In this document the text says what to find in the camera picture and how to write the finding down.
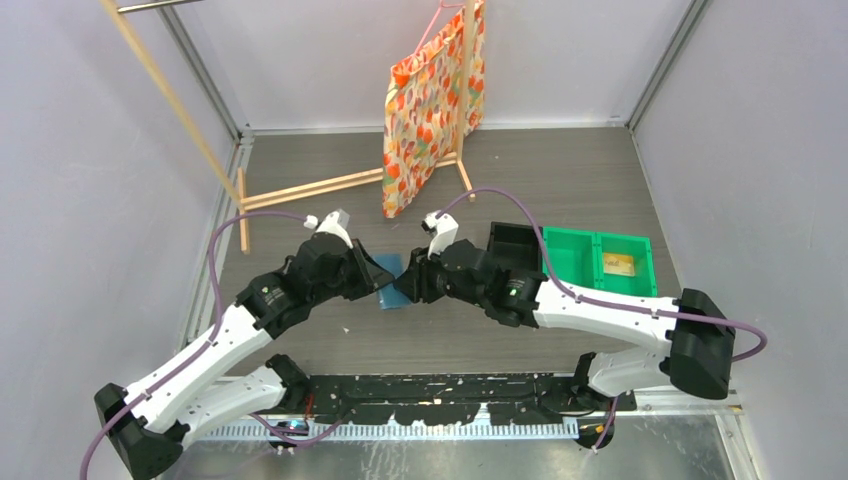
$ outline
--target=white wall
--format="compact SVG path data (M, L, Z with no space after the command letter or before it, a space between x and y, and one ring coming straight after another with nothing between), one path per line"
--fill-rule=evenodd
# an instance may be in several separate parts
M848 468L846 24L841 0L714 2L637 131L681 283L771 337L734 366L768 479Z
M228 158L157 15L133 19ZM2 2L0 44L0 477L76 478L94 393L177 346L219 186L99 2ZM128 478L108 442L91 478Z
M197 17L192 36L235 115L290 129L382 126L389 68L412 53L437 4L221 0L179 11ZM485 122L624 123L688 4L489 0Z

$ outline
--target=yellow card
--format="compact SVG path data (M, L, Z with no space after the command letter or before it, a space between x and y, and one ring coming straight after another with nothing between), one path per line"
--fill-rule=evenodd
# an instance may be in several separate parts
M620 253L604 252L604 273L635 277L636 267L633 265L633 257Z

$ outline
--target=pink hanger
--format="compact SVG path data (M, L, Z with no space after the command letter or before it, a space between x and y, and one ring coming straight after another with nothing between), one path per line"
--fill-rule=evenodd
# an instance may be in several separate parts
M433 29L433 25L436 23L436 19L439 18L439 14L442 13L442 10L446 8L457 8L461 7L462 4L458 3L456 5L445 5L445 0L439 0L439 8L436 10L436 14L433 15L433 19L430 20L430 25L427 25L427 30L424 32L424 36L421 37L421 41L418 42L418 46L415 47L415 51L421 50L421 46L424 45L424 41L427 40L427 36L430 35L430 30Z

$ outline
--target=blue sponge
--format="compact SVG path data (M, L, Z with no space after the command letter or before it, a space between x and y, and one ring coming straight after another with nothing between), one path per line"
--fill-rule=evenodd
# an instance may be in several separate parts
M403 273L403 257L400 254L374 255L373 258L378 265L388 270L395 278ZM377 299L380 301L380 308L383 310L402 308L412 304L409 298L395 290L395 286L391 283L377 291Z

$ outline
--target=wooden rod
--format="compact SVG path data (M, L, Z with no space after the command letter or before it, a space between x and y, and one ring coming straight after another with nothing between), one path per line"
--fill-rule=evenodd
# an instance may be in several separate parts
M436 162L435 168L447 167L449 165L454 165L455 163L456 154L452 152ZM383 169L375 168L373 170L366 170L364 172L353 173L342 177L321 180L320 182L284 188L282 190L277 190L276 192L254 195L252 197L245 198L244 205L247 211L251 211L279 203L320 195L322 193L335 192L337 190L344 190L346 188L365 185L368 183L376 183L381 180L383 180Z
M459 111L456 116L456 168L465 186L465 191L471 190L471 180L462 163L462 149L465 146L465 127L467 125L466 114L468 111L468 80L471 78L471 67L474 63L472 50L474 40L477 37L477 29L474 28L474 4L475 0L465 0L465 11L462 20L462 78L459 82ZM469 201L474 201L476 195L471 194Z
M242 200L247 197L247 183L244 179L244 169L239 167L238 169L238 189L239 196ZM244 215L247 210L244 208L244 203L239 207L239 215ZM247 219L243 218L239 220L239 236L241 237L241 251L244 254L250 253L250 230L247 229Z
M230 179L221 167L221 162L218 161L218 158L209 147L209 144L206 142L203 134L200 133L200 129L197 127L197 124L194 123L194 120L189 115L188 110L186 110L182 101L180 101L177 93L174 91L173 87L171 87L171 84L168 83L168 80L165 78L165 74L162 73L162 70L153 60L153 56L150 54L150 51L147 50L147 47L145 47L144 43L142 43L138 33L130 24L129 20L118 13L118 5L115 3L115 0L100 0L100 3L109 14L109 17L112 18L112 22L114 22L115 26L124 36L124 40L126 40L136 57L138 57L138 60L144 66L144 69L147 70L150 78L152 78L156 86L159 87L159 91L162 92L162 95L171 105L171 108L174 110L177 118L180 119L180 123L183 124L183 127L191 136L194 144L206 158L209 166L212 167L212 171L215 172L215 176L218 177L218 181L220 181L221 185L224 186L227 194L233 199L233 202L235 202L239 208L243 207L235 187L233 187L232 182L230 182Z

